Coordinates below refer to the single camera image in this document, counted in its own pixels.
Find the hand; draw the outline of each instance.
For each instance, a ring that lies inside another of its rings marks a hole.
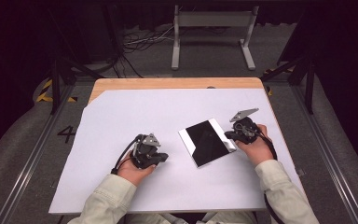
[[[267,127],[262,124],[257,124],[257,127],[264,134],[264,136],[266,136],[269,139],[269,137],[267,136]],[[256,140],[249,145],[246,145],[238,140],[235,141],[235,144],[237,144],[237,146],[246,153],[249,160],[251,160],[254,166],[257,166],[263,161],[274,159],[271,151],[269,150],[269,146],[267,146],[264,140],[261,139],[260,137],[257,137]]]
[[[133,185],[138,187],[142,180],[153,173],[156,168],[156,165],[151,165],[146,169],[138,169],[130,159],[130,151],[127,153],[126,157],[120,162],[117,175],[123,177],[130,181]]]

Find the white metal frame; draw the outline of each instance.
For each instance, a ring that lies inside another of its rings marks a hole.
[[[240,40],[243,56],[249,70],[255,70],[251,52],[249,50],[249,41],[255,26],[258,7],[252,11],[179,11],[179,6],[175,6],[173,19],[174,41],[172,53],[172,69],[179,69],[180,38],[179,27],[181,26],[243,26],[247,27],[246,37]]]

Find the sleeve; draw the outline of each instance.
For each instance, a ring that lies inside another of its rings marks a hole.
[[[283,223],[319,223],[306,196],[291,182],[280,162],[263,161],[255,171],[270,206]]]
[[[127,213],[136,187],[117,175],[108,175],[88,197],[80,217],[69,224],[114,224]]]

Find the person's left hand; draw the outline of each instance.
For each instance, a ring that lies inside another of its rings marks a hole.
[[[146,169],[138,169],[130,159],[130,151],[127,153],[126,157],[120,162],[117,175],[123,177],[130,181],[133,185],[138,187],[142,180],[153,173],[156,168],[156,165],[151,165]]]

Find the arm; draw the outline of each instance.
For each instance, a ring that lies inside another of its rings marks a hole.
[[[144,170],[136,168],[128,161],[129,154],[123,159],[117,175],[108,175],[86,200],[80,217],[70,224],[118,223],[127,213],[137,186],[150,175],[155,165]]]
[[[258,125],[267,136],[267,128]],[[257,138],[252,144],[245,145],[236,141],[255,165],[260,177],[261,189],[266,193],[269,205],[283,223],[319,223],[305,197],[284,171],[280,162],[273,160],[269,147]]]

